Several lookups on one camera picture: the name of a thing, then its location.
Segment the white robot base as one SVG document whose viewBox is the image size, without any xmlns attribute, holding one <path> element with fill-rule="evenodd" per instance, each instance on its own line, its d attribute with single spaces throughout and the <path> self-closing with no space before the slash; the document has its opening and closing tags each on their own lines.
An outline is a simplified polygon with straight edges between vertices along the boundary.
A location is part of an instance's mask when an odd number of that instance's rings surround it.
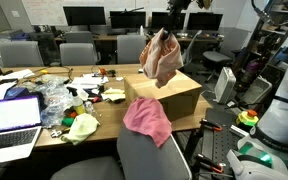
<svg viewBox="0 0 288 180">
<path fill-rule="evenodd" d="M 230 149 L 236 180 L 288 180 L 288 68 L 264 115 Z"/>
</svg>

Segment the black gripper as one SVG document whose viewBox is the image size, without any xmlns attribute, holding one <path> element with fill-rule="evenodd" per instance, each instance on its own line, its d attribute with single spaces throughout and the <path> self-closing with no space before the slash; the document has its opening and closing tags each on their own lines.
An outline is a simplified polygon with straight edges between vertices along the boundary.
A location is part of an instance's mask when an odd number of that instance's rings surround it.
<svg viewBox="0 0 288 180">
<path fill-rule="evenodd" d="M 191 3 L 191 0 L 168 0 L 168 15 L 175 19 L 179 14 L 181 14 L 182 10 L 186 10 Z M 162 28 L 162 40 L 166 40 L 168 36 L 172 33 L 173 27 L 169 26 L 166 28 Z"/>
</svg>

